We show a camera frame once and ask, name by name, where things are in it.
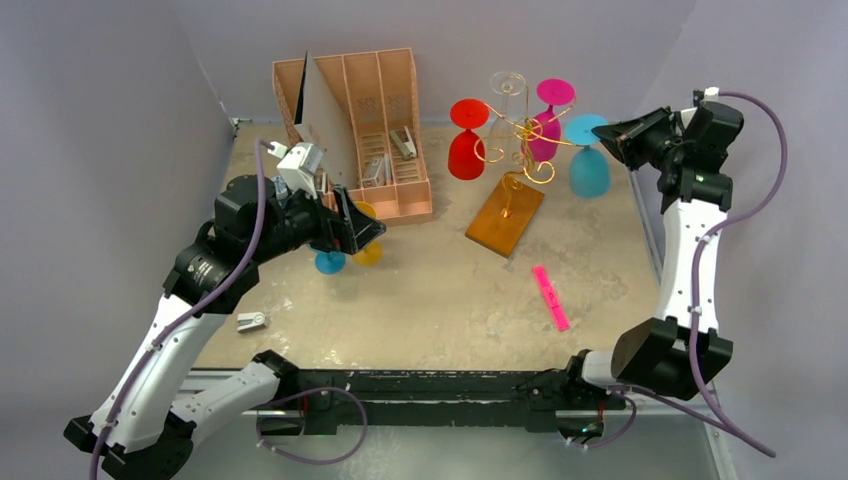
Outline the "blue plastic wine glass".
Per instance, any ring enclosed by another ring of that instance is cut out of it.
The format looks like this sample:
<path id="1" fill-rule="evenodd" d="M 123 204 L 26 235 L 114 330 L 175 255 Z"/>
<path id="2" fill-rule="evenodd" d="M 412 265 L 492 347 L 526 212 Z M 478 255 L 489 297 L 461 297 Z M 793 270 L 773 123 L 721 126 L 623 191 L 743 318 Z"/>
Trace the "blue plastic wine glass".
<path id="1" fill-rule="evenodd" d="M 324 252 L 310 248 L 315 254 L 314 266 L 316 270 L 324 275 L 334 275 L 341 272 L 346 265 L 346 255 L 340 252 Z"/>

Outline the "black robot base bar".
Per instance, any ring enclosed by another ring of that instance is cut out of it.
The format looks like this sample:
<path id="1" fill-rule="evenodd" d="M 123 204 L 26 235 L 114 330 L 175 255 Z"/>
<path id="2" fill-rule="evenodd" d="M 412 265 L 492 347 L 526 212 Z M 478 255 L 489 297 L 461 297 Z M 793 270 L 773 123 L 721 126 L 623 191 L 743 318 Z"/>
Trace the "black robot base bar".
<path id="1" fill-rule="evenodd" d="M 343 370 L 299 368 L 267 350 L 254 362 L 280 379 L 262 408 L 294 413 L 308 435 L 341 426 L 514 427 L 564 437 L 598 437 L 582 414 L 625 404 L 580 379 L 583 355 L 541 371 Z"/>

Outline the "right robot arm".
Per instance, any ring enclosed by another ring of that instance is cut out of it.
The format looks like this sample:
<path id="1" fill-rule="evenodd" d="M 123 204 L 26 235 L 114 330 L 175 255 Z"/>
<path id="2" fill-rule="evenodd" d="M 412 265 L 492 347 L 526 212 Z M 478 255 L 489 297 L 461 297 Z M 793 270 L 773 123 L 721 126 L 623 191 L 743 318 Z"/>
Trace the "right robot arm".
<path id="1" fill-rule="evenodd" d="M 681 111 L 661 107 L 592 128 L 628 169 L 659 172 L 664 259 L 655 312 L 611 351 L 579 354 L 580 369 L 561 381 L 569 404 L 584 407 L 614 386 L 690 400 L 729 364 L 734 346 L 719 333 L 714 288 L 734 184 L 721 168 L 743 125 L 739 110 L 705 96 Z"/>

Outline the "yellow plastic wine glass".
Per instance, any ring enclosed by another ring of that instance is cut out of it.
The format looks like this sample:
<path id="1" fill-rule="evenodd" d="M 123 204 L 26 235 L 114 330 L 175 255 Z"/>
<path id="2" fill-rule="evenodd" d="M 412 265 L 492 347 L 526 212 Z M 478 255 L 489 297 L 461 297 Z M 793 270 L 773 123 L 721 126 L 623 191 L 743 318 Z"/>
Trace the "yellow plastic wine glass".
<path id="1" fill-rule="evenodd" d="M 369 217 L 375 218 L 376 211 L 372 205 L 364 201 L 356 202 L 357 208 L 362 211 L 365 215 Z M 352 256 L 352 260 L 360 265 L 365 267 L 374 266 L 378 263 L 378 261 L 383 256 L 383 248 L 382 245 L 377 241 L 372 241 L 369 245 L 367 245 L 363 250 L 354 254 Z"/>

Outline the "red plastic wine glass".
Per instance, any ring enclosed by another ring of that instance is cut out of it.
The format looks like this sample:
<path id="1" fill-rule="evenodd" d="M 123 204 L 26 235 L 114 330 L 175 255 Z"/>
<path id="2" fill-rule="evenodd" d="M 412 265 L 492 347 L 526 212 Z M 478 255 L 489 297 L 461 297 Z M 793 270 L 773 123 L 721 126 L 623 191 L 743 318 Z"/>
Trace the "red plastic wine glass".
<path id="1" fill-rule="evenodd" d="M 459 180 L 475 180 L 485 169 L 483 142 L 475 132 L 489 118 L 489 110 L 477 99 L 457 101 L 450 110 L 450 119 L 461 129 L 451 142 L 448 154 L 448 170 Z"/>

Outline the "teal wine glass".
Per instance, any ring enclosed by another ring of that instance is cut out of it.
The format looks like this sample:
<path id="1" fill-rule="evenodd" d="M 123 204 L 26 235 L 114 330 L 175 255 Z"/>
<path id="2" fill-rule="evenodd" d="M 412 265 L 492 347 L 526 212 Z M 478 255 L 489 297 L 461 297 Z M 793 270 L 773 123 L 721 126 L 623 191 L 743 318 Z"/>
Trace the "teal wine glass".
<path id="1" fill-rule="evenodd" d="M 607 121 L 597 114 L 584 114 L 571 119 L 565 129 L 566 140 L 579 148 L 569 165 L 569 186 L 578 197 L 593 199 L 607 193 L 611 175 L 605 155 L 594 147 L 600 139 L 595 127 Z"/>

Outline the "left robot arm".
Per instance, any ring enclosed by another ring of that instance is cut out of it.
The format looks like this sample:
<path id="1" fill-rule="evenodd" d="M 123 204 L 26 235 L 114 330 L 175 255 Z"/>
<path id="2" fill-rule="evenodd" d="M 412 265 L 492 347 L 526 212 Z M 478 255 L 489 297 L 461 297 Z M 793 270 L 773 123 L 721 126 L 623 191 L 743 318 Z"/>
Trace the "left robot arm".
<path id="1" fill-rule="evenodd" d="M 186 399 L 178 392 L 214 333 L 260 280 L 260 266 L 302 246 L 352 255 L 385 225 L 343 187 L 335 207 L 297 192 L 285 202 L 260 175 L 229 182 L 194 242 L 163 284 L 155 317 L 131 364 L 104 403 L 72 419 L 65 438 L 92 457 L 89 474 L 170 479 L 211 433 L 255 407 L 284 409 L 309 395 L 299 369 L 272 351 Z"/>

